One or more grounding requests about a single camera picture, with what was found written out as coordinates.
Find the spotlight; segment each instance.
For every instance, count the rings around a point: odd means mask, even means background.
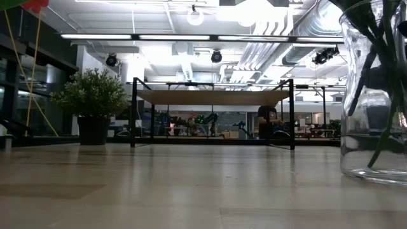
[[[339,48],[325,48],[322,52],[317,52],[315,58],[312,59],[312,62],[315,65],[325,64],[328,60],[332,59],[335,55],[339,54]]]
[[[219,63],[222,61],[222,54],[219,50],[214,50],[214,53],[212,54],[212,57],[210,58],[212,63]]]
[[[106,59],[107,66],[116,67],[119,64],[116,56],[117,56],[117,54],[115,54],[115,53],[109,54],[109,57]]]

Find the desk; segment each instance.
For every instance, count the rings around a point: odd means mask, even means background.
[[[148,90],[138,90],[137,84],[141,83]],[[279,90],[284,85],[289,85],[289,91]],[[210,105],[212,106],[275,106],[278,102],[290,98],[290,149],[295,148],[294,133],[294,81],[286,80],[271,91],[252,92],[252,91],[226,91],[214,90],[213,83],[168,83],[171,85],[199,86],[205,85],[212,87],[212,90],[152,90],[147,84],[139,78],[133,78],[132,94],[132,112],[130,123],[135,126],[135,114],[137,113],[137,98],[140,97],[151,103],[151,116],[155,116],[155,105]],[[151,130],[154,130],[155,122],[151,121]],[[151,135],[151,142],[154,142],[154,135]],[[131,147],[135,146],[135,133],[130,135]]]

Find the potted plant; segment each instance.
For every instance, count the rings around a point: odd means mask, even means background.
[[[65,90],[53,93],[51,101],[78,117],[82,145],[106,143],[110,117],[129,106],[128,95],[118,76],[110,77],[108,70],[87,69],[71,76]]]

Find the glass vase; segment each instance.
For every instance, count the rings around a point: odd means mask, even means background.
[[[340,19],[348,52],[341,170],[348,176],[407,185],[407,68],[397,29],[405,12],[403,1],[370,0]]]

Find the yellow rope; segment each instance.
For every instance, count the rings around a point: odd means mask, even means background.
[[[29,103],[28,103],[27,121],[25,123],[26,126],[29,126],[29,124],[30,124],[31,101],[32,101],[32,98],[33,98],[33,95],[32,95],[31,92],[32,92],[32,86],[34,85],[34,77],[35,77],[35,71],[36,71],[37,49],[38,49],[40,28],[41,28],[41,9],[39,10],[39,13],[38,13],[36,49],[34,50],[34,64],[32,65],[31,85],[30,85],[30,99],[29,99]]]
[[[12,31],[11,31],[10,21],[9,21],[9,19],[8,19],[8,15],[7,15],[7,11],[6,11],[6,10],[4,11],[4,14],[6,15],[6,21],[7,21],[7,26],[8,26],[8,32],[10,33],[11,42],[13,43],[13,48],[14,48],[14,52],[15,52],[15,55],[16,55],[16,58],[17,58],[18,66],[20,67],[20,71],[21,71],[21,73],[22,73],[23,76],[24,76],[25,85],[27,86],[27,88],[28,88],[29,91],[30,91],[30,98],[31,98],[31,97],[32,97],[32,88],[31,88],[31,87],[29,86],[29,84],[28,84],[27,77],[25,76],[24,69],[23,69],[23,67],[22,67],[22,65],[21,65],[20,57],[18,56],[17,49],[16,49],[16,47],[15,47],[14,37],[13,37],[13,33],[12,33]],[[43,117],[44,117],[45,121],[47,122],[48,126],[53,130],[54,134],[55,134],[57,137],[59,137],[58,134],[57,134],[57,132],[55,131],[55,129],[52,127],[51,123],[50,123],[50,122],[48,121],[48,119],[46,118],[44,112],[41,110],[41,108],[40,108],[40,106],[39,106],[37,100],[36,100],[34,97],[32,97],[32,99],[33,99],[33,101],[36,103],[36,105],[37,105],[37,107],[38,107],[38,109],[39,109],[39,112],[43,115]]]

